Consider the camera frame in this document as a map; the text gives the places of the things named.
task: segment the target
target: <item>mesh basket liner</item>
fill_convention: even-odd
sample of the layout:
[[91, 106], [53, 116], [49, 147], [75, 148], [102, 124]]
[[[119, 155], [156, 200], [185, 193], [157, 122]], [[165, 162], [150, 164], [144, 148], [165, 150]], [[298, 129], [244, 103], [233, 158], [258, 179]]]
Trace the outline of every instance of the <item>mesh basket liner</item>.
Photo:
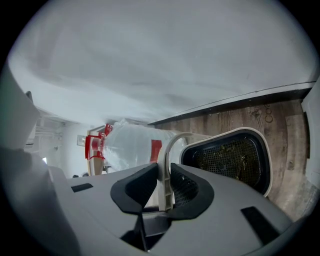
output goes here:
[[261, 175], [256, 146], [247, 138], [199, 149], [193, 161], [202, 170], [240, 180], [251, 187]]

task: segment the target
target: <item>plastic bag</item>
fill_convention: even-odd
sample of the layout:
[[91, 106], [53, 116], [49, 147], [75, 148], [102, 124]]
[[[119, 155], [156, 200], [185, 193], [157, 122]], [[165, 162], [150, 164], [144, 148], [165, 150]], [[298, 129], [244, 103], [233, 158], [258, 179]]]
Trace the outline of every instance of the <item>plastic bag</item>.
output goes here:
[[[162, 145], [177, 132], [155, 129], [150, 126], [129, 123], [123, 119], [116, 122], [103, 144], [103, 156], [116, 171], [148, 163], [156, 163]], [[169, 162], [178, 163], [180, 152], [186, 146], [181, 138], [169, 153]]]

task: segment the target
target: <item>wooden floor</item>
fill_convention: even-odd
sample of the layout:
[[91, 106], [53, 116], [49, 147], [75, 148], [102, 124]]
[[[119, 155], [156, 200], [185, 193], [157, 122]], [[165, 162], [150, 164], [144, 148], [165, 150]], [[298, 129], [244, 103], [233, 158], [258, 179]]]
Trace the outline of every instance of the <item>wooden floor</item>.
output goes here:
[[270, 201], [293, 221], [308, 214], [319, 190], [305, 176], [309, 151], [307, 126], [300, 100], [247, 107], [156, 125], [158, 129], [218, 135], [239, 127], [261, 132], [272, 164]]

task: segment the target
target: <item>red label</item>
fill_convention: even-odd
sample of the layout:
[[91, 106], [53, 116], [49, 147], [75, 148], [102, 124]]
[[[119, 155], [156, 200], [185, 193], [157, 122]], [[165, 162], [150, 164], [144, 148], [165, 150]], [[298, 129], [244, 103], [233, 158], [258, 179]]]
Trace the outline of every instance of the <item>red label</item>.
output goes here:
[[150, 157], [150, 163], [156, 163], [158, 160], [158, 155], [160, 152], [160, 149], [162, 148], [162, 142], [161, 140], [152, 139], [151, 140], [151, 157]]

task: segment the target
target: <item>white wall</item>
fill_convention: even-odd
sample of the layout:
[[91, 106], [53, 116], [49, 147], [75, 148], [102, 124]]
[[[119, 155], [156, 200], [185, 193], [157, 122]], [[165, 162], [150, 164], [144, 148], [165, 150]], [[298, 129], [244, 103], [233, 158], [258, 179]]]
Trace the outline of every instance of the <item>white wall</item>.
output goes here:
[[302, 28], [265, 0], [53, 1], [9, 66], [36, 106], [92, 125], [153, 122], [319, 75]]
[[81, 175], [88, 172], [88, 164], [85, 158], [85, 147], [77, 145], [77, 136], [87, 136], [89, 125], [72, 124], [62, 129], [63, 139], [61, 150], [61, 169], [67, 178], [73, 175]]

